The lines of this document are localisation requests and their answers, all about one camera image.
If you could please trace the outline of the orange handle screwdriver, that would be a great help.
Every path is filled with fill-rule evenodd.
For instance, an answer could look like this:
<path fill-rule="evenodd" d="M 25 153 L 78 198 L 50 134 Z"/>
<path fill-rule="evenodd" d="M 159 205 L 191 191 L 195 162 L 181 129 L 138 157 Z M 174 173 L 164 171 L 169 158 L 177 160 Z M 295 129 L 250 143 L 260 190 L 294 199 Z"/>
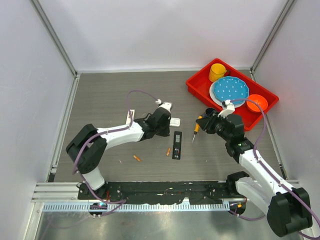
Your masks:
<path fill-rule="evenodd" d="M 200 130 L 200 125 L 198 124 L 198 122 L 196 122 L 194 131 L 193 131 L 192 143 L 194 142 L 195 137 L 198 134 L 199 130 Z"/>

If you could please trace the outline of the white remote with orange batteries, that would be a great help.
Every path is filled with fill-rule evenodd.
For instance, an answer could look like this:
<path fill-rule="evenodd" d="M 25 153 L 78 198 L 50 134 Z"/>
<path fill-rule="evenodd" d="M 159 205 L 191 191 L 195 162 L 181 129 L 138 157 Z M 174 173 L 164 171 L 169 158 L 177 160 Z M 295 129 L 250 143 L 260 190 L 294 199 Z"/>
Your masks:
<path fill-rule="evenodd" d="M 129 125 L 131 123 L 131 121 L 134 119 L 134 117 L 135 117 L 135 110 L 134 109 L 130 109 L 127 112 L 127 117 L 126 117 L 125 124 Z"/>

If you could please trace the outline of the black remote control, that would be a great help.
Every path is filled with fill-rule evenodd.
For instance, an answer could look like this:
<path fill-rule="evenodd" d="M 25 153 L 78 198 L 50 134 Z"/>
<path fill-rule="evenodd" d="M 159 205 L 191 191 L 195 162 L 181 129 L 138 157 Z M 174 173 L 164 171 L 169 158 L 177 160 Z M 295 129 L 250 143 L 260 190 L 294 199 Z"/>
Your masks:
<path fill-rule="evenodd" d="M 181 149 L 182 149 L 182 132 L 175 131 L 173 138 L 173 148 L 172 148 L 172 159 L 180 160 L 181 159 Z"/>

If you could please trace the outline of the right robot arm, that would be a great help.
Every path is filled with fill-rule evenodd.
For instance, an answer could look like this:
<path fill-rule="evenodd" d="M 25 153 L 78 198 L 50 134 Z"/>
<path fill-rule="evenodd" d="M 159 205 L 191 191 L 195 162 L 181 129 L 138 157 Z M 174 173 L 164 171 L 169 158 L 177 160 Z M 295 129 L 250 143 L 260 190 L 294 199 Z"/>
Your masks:
<path fill-rule="evenodd" d="M 243 195 L 266 216 L 271 230 L 278 236 L 300 232 L 313 225 L 310 197 L 307 191 L 295 188 L 278 175 L 262 158 L 254 144 L 245 137 L 241 116 L 220 116 L 212 113 L 196 120 L 207 134 L 217 134 L 225 140 L 227 153 L 247 173 L 239 173 L 226 184 L 226 193 L 233 198 Z"/>

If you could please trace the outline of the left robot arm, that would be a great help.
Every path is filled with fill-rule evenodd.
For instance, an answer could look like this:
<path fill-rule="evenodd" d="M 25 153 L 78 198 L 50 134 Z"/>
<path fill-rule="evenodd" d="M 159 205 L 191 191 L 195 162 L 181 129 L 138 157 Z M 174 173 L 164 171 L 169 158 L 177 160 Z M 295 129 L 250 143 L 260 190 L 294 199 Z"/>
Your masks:
<path fill-rule="evenodd" d="M 154 136 L 168 137 L 171 110 L 171 103 L 165 102 L 152 114 L 132 119 L 129 124 L 110 128 L 96 128 L 87 124 L 80 130 L 67 145 L 66 153 L 73 161 L 74 171 L 78 171 L 89 185 L 89 194 L 93 198 L 100 200 L 107 192 L 106 181 L 98 167 L 104 152 L 122 144 L 149 140 Z"/>

